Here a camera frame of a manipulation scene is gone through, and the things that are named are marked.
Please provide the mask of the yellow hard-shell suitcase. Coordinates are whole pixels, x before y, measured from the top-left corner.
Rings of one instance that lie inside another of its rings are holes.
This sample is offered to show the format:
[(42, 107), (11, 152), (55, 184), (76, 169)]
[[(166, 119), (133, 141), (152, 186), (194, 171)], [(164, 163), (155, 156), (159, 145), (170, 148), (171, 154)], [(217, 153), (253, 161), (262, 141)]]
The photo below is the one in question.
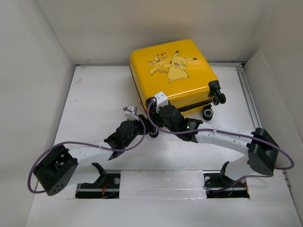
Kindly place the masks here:
[(206, 121), (213, 117), (213, 105), (226, 102), (217, 76), (192, 40), (135, 50), (129, 66), (146, 113), (150, 104), (156, 107), (153, 98), (161, 91), (184, 117), (201, 111)]

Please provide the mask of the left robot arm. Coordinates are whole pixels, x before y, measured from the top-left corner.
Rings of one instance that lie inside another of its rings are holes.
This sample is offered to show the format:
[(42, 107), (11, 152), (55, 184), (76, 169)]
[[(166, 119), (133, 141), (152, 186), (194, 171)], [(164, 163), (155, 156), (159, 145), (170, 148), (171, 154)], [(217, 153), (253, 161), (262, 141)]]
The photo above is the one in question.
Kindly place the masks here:
[(67, 148), (68, 142), (58, 143), (45, 151), (33, 164), (28, 180), (35, 176), (48, 196), (61, 192), (72, 184), (104, 187), (107, 172), (100, 165), (106, 152), (111, 152), (109, 160), (119, 157), (128, 150), (136, 148), (132, 142), (137, 136), (142, 139), (146, 135), (157, 137), (159, 131), (144, 115), (132, 115), (121, 122), (119, 127), (108, 138), (99, 144), (73, 142), (78, 148)]

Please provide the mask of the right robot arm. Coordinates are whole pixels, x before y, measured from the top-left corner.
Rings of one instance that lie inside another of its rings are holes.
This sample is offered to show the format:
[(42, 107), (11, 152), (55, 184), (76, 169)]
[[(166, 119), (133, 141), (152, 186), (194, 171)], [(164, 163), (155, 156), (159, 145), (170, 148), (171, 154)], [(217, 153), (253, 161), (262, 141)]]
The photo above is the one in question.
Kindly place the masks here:
[(223, 164), (219, 181), (224, 186), (248, 176), (274, 175), (278, 145), (262, 128), (249, 133), (222, 129), (197, 119), (185, 118), (173, 105), (157, 108), (150, 104), (147, 117), (158, 130), (165, 127), (164, 133), (175, 135), (182, 141), (212, 144), (241, 153), (242, 157)]

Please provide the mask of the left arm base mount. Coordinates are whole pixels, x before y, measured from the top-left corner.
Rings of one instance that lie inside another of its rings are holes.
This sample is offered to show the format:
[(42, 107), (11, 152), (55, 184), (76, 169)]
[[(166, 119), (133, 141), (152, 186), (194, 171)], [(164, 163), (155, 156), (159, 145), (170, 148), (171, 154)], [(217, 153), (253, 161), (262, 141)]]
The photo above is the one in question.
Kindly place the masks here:
[(119, 199), (121, 171), (106, 171), (99, 163), (92, 163), (98, 172), (98, 178), (93, 183), (77, 185), (77, 199)]

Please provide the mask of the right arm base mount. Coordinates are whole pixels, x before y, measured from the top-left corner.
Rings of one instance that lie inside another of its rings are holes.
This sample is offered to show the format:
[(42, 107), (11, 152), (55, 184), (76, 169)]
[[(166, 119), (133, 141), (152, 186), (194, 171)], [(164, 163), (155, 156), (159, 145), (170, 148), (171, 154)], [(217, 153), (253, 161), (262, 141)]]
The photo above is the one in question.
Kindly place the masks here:
[(207, 199), (250, 198), (247, 183), (236, 181), (225, 175), (229, 162), (224, 163), (220, 171), (206, 171), (204, 173), (204, 190)]

